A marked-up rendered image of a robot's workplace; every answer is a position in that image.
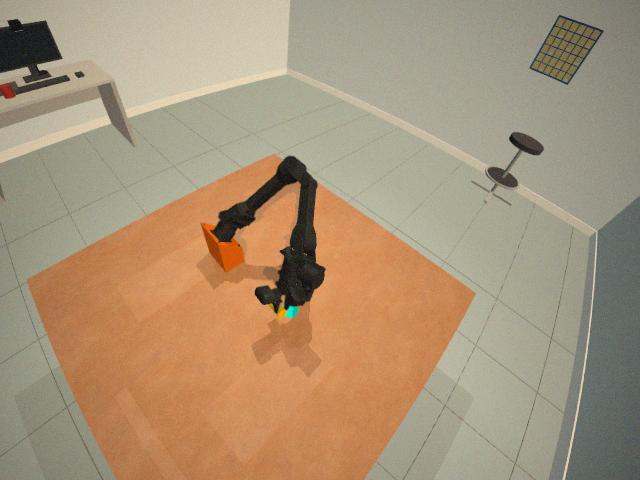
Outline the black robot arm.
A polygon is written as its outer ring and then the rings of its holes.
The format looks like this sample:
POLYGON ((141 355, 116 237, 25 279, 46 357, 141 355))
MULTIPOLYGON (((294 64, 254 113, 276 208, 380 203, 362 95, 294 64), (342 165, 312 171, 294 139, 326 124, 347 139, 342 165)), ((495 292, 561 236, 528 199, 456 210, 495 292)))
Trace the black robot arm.
POLYGON ((256 220, 256 211, 268 199, 285 185, 295 182, 301 184, 297 223, 292 230, 290 246, 279 251, 284 255, 282 273, 290 277, 297 276, 300 280, 295 285, 287 284, 283 289, 292 307, 302 306, 305 301, 311 300, 312 290, 321 286, 326 270, 316 263, 317 240, 313 221, 318 183, 307 172, 306 166, 301 161, 293 155, 287 156, 278 166, 276 175, 248 200, 237 203, 229 210, 219 212, 220 220, 215 229, 210 230, 220 242, 232 242, 237 228, 249 226, 256 220), (302 288, 302 282, 311 289, 302 288))

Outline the yellow cylinder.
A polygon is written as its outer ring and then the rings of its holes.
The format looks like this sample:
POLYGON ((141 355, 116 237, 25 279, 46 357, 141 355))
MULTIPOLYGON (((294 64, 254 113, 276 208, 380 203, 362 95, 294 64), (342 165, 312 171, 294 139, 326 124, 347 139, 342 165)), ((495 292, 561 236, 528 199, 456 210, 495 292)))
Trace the yellow cylinder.
MULTIPOLYGON (((273 306, 273 303, 272 303, 272 304, 269 304, 269 306, 270 306, 270 307, 272 308, 272 310, 275 312, 275 310, 274 310, 274 306, 273 306)), ((286 310, 285 310, 285 309, 283 308, 283 306, 280 304, 279 311, 278 311, 278 313, 277 313, 276 315, 277 315, 280 319, 282 319, 282 318, 284 318, 284 317, 286 316, 286 313, 287 313, 287 312, 286 312, 286 310)))

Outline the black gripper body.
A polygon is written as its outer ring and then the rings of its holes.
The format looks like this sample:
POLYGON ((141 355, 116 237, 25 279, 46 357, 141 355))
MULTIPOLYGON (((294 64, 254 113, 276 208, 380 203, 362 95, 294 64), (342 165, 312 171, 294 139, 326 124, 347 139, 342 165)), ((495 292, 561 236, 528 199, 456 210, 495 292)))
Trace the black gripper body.
POLYGON ((283 291, 284 287, 290 283, 290 285, 295 285, 297 282, 300 282, 296 277, 290 277, 282 273, 281 270, 278 270, 279 280, 275 282, 277 288, 271 289, 269 286, 263 285, 258 286, 255 289, 255 295, 262 305, 272 304, 274 301, 278 301, 281 298, 281 295, 286 293, 283 291), (283 293, 283 294, 282 294, 283 293))

